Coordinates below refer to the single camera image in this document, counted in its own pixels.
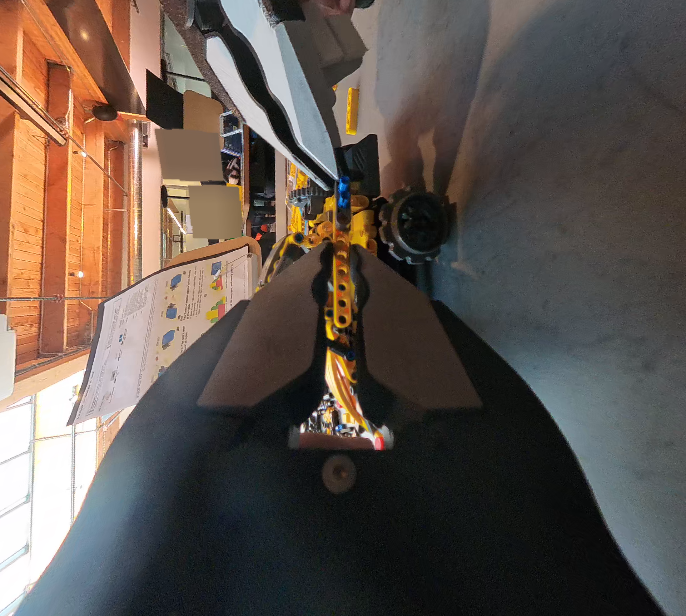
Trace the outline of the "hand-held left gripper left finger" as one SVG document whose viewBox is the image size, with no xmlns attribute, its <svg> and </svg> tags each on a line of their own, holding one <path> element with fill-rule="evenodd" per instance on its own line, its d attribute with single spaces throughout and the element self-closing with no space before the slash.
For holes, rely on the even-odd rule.
<svg viewBox="0 0 686 616">
<path fill-rule="evenodd" d="M 333 246 L 304 254 L 256 292 L 198 398 L 207 416 L 198 449 L 251 434 L 289 449 L 335 449 L 330 435 L 302 435 L 324 391 L 322 307 Z"/>
</svg>

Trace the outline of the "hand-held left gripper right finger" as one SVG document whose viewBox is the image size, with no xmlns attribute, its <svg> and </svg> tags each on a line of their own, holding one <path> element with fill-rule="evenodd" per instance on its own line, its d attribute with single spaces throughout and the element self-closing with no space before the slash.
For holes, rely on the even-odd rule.
<svg viewBox="0 0 686 616">
<path fill-rule="evenodd" d="M 440 418 L 472 416 L 484 403 L 430 299 L 376 256 L 351 250 L 359 300 L 357 396 L 386 447 Z"/>
</svg>

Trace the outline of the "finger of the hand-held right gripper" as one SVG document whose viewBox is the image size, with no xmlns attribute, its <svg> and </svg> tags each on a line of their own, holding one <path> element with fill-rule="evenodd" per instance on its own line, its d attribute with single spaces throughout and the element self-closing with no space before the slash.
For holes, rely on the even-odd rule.
<svg viewBox="0 0 686 616">
<path fill-rule="evenodd" d="M 221 34 L 205 40 L 206 61 L 247 125 L 283 156 L 297 165 L 324 190 L 329 175 L 296 142 L 287 115 L 268 90 L 257 61 L 245 43 L 233 54 Z"/>
<path fill-rule="evenodd" d="M 347 29 L 345 19 L 326 21 L 316 6 L 298 0 L 217 1 L 222 22 L 213 34 L 221 34 L 233 54 L 239 52 L 238 39 L 245 43 L 296 142 L 334 183 L 341 140 L 327 72 L 339 64 L 334 25 Z"/>
</svg>

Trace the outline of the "yellow and black beam assembly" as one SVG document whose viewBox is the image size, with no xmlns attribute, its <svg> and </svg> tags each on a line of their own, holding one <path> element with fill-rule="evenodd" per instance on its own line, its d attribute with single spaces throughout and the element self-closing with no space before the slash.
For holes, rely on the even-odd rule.
<svg viewBox="0 0 686 616">
<path fill-rule="evenodd" d="M 338 179 L 332 198 L 333 259 L 330 274 L 329 300 L 324 308 L 327 346 L 338 356 L 353 361 L 354 349 L 354 290 L 351 282 L 351 181 L 348 176 Z"/>
</svg>

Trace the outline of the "yellow grey toy vehicle model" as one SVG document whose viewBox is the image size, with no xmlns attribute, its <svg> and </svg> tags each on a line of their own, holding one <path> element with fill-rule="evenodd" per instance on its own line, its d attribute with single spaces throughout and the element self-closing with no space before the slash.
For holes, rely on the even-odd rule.
<svg viewBox="0 0 686 616">
<path fill-rule="evenodd" d="M 339 178 L 348 176 L 351 181 L 350 254 L 354 245 L 360 245 L 415 286 L 416 277 L 410 275 L 409 269 L 424 266 L 436 259 L 447 240 L 449 213 L 446 201 L 433 192 L 413 187 L 401 188 L 388 199 L 383 198 L 378 140 L 375 135 L 368 135 L 356 144 L 337 149 L 336 158 Z M 316 246 L 332 245 L 330 235 L 335 186 L 324 190 L 310 178 L 296 182 L 296 188 L 289 192 L 287 202 L 292 210 L 300 213 L 303 225 L 273 246 L 262 268 L 258 289 L 272 282 L 278 274 Z M 331 264 L 332 261 L 325 269 L 328 296 L 322 307 L 325 370 L 329 374 L 326 381 L 339 404 L 362 411 L 357 396 L 359 300 L 352 254 L 351 282 L 355 298 L 353 339 L 356 353 L 353 361 L 338 356 L 327 346 L 324 308 L 329 300 Z"/>
</svg>

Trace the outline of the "grey desk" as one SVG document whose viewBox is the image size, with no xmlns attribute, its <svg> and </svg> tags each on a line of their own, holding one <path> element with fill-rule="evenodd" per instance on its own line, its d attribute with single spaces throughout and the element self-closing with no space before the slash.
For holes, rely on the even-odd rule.
<svg viewBox="0 0 686 616">
<path fill-rule="evenodd" d="M 448 196 L 433 294 L 533 388 L 685 614 L 685 0 L 376 0 L 358 133 Z"/>
</svg>

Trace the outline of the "wooden sheet stand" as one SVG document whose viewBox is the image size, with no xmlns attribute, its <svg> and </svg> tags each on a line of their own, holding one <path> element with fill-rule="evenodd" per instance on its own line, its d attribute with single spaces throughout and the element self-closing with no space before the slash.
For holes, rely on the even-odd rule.
<svg viewBox="0 0 686 616">
<path fill-rule="evenodd" d="M 225 298 L 227 309 L 253 296 L 262 271 L 262 250 L 256 240 L 242 236 L 187 251 L 174 257 L 165 268 L 199 265 L 207 261 L 221 263 L 219 271 L 210 277 L 220 277 L 222 286 L 212 288 L 208 293 L 216 292 Z"/>
</svg>

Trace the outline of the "printed instruction sheet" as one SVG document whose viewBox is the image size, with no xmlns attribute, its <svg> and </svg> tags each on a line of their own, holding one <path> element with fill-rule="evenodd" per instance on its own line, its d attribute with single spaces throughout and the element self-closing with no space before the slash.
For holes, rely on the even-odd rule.
<svg viewBox="0 0 686 616">
<path fill-rule="evenodd" d="M 164 268 L 99 304 L 97 331 L 68 425 L 135 406 L 238 303 L 262 256 L 250 245 Z"/>
</svg>

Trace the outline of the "bright window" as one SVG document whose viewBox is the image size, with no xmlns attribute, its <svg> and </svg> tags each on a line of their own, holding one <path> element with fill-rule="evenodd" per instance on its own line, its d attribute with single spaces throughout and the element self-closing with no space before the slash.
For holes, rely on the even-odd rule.
<svg viewBox="0 0 686 616">
<path fill-rule="evenodd" d="M 98 466 L 100 422 L 67 426 L 69 381 L 1 413 L 1 614 L 11 615 L 46 569 Z"/>
</svg>

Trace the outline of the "white wall device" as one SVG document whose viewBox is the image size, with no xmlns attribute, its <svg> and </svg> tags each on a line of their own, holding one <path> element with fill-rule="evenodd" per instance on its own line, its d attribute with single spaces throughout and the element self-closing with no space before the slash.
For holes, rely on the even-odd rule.
<svg viewBox="0 0 686 616">
<path fill-rule="evenodd" d="M 1 314 L 1 400 L 14 393 L 16 370 L 16 331 L 10 327 L 8 317 Z"/>
</svg>

